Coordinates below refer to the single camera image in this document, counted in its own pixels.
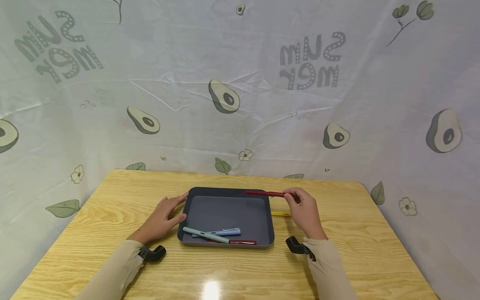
blue pen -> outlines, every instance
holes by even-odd
[[[222,230],[218,230],[218,231],[208,231],[206,233],[210,233],[210,234],[215,234],[215,235],[218,235],[219,237],[229,237],[229,236],[233,236],[233,235],[240,235],[240,228],[232,228],[232,229],[222,229]],[[192,237],[193,238],[199,238],[200,236],[196,235],[196,234],[192,234]]]
[[[215,234],[195,230],[193,228],[183,227],[182,230],[185,231],[185,232],[191,233],[191,234],[196,234],[198,236],[201,236],[202,238],[217,241],[219,243],[228,244],[230,242],[230,240],[227,239],[227,238],[219,237],[218,235],[215,235]]]

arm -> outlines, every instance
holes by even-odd
[[[188,193],[170,199],[163,198],[145,223],[115,249],[75,300],[120,300],[143,266],[144,260],[138,256],[140,248],[162,238],[187,217],[186,214],[179,214],[168,219],[173,209],[184,202],[187,195]]]
[[[308,259],[308,266],[322,300],[357,299],[347,274],[342,267],[338,249],[328,239],[318,216],[317,201],[300,188],[283,191],[290,206],[292,219],[305,232],[303,243],[315,255],[316,261]]]

wood grain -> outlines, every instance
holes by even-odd
[[[437,299],[365,188],[357,182],[115,170],[111,172],[12,297],[72,299],[136,230],[163,196],[195,186],[282,191],[299,186],[317,199],[325,231],[339,248],[359,299]],[[273,211],[287,211],[271,198]],[[315,299],[304,255],[285,239],[303,234],[290,217],[274,217],[266,250],[182,246],[176,228],[161,241],[168,254],[147,264],[125,300]]]

sleeve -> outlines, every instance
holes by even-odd
[[[143,245],[124,240],[74,300],[120,300],[144,260],[138,256]]]
[[[303,243],[315,255],[316,262],[308,260],[313,279],[317,284],[321,300],[357,299],[347,274],[342,267],[342,260],[337,247],[331,240],[305,239]]]

right hand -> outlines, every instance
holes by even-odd
[[[290,206],[292,219],[309,239],[328,240],[318,216],[317,201],[301,188],[290,188],[283,191],[285,200]]]

